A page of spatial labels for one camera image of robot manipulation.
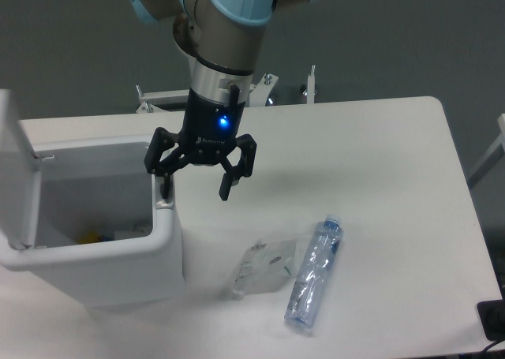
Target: robotic arm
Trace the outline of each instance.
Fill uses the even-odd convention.
[[[219,195],[227,200],[240,178],[253,173],[256,142],[237,137],[265,29],[276,8],[312,0],[130,0],[145,22],[179,15],[174,35],[179,47],[196,59],[184,121],[179,134],[158,128],[144,164],[164,178],[193,165],[221,164],[225,170]],[[165,151],[178,146],[165,158]],[[241,150],[238,164],[227,156]]]

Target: white container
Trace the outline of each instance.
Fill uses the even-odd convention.
[[[181,293],[181,224],[173,191],[164,200],[146,173],[151,137],[32,148],[14,109],[0,90],[0,264],[31,271],[86,306]],[[152,230],[77,244],[93,232],[131,236],[125,232],[135,225]]]

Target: white table surface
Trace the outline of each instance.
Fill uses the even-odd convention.
[[[180,129],[182,113],[24,122],[32,143]],[[0,268],[0,357],[396,358],[488,344],[476,303],[500,298],[443,109],[433,98],[248,109],[253,176],[218,196],[223,170],[176,173],[182,297],[87,310],[30,273]],[[293,280],[230,300],[245,249],[346,232],[312,336],[283,323]]]

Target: black cable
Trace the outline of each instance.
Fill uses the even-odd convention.
[[[494,341],[489,346],[487,346],[485,349],[483,349],[481,351],[481,355],[479,355],[479,359],[485,359],[486,358],[486,353],[489,351],[489,349],[493,348],[496,345],[499,345],[501,342],[505,342],[505,338],[504,339],[499,339],[498,341]]]

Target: yellow object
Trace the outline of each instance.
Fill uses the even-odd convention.
[[[86,245],[88,243],[97,243],[101,242],[102,237],[99,236],[98,232],[96,230],[91,230],[87,234],[85,234],[83,237],[79,238],[77,240],[77,243],[79,245]]]

